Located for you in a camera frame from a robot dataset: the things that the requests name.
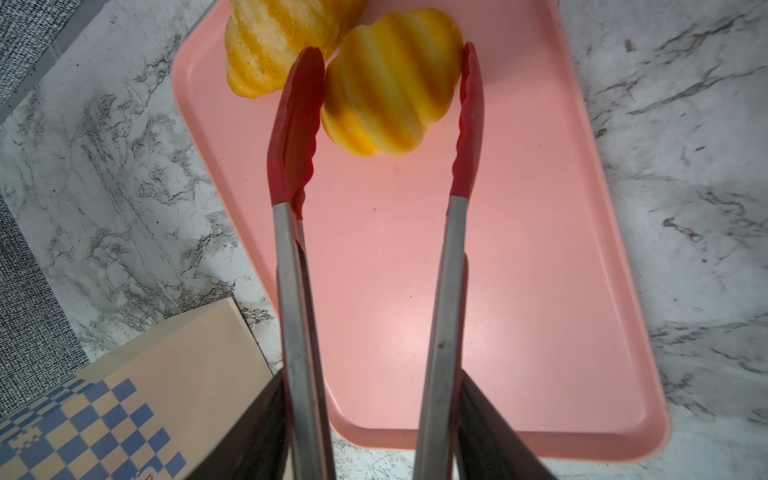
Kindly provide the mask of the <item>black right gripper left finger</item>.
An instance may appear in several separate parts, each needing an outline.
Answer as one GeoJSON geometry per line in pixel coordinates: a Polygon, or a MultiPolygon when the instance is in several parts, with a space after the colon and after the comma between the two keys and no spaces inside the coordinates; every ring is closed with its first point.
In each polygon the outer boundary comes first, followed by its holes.
{"type": "Polygon", "coordinates": [[[288,456],[284,373],[278,371],[190,479],[281,479],[288,456]]]}

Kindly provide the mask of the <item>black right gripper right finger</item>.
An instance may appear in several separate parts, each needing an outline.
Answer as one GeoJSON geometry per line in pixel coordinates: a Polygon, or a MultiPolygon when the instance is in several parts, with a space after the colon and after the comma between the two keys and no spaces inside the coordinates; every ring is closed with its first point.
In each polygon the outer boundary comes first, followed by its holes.
{"type": "Polygon", "coordinates": [[[460,479],[555,479],[467,372],[458,401],[460,479]]]}

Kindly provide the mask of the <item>checkered paper bread bag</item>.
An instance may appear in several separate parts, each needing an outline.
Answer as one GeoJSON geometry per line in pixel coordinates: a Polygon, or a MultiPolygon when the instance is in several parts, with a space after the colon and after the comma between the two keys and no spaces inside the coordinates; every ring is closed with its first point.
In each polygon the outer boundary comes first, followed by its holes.
{"type": "Polygon", "coordinates": [[[271,377],[232,299],[162,321],[4,418],[5,479],[183,479],[271,377]]]}

